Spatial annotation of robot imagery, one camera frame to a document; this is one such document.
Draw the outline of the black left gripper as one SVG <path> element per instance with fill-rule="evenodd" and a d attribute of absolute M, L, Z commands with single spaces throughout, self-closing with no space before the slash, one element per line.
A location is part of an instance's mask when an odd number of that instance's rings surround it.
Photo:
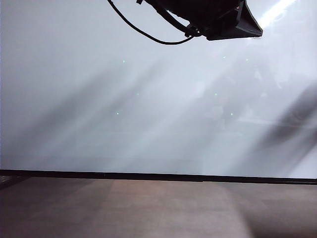
<path fill-rule="evenodd" d="M 204 35 L 214 41 L 263 34 L 245 0 L 147 0 L 146 3 L 186 37 Z"/>

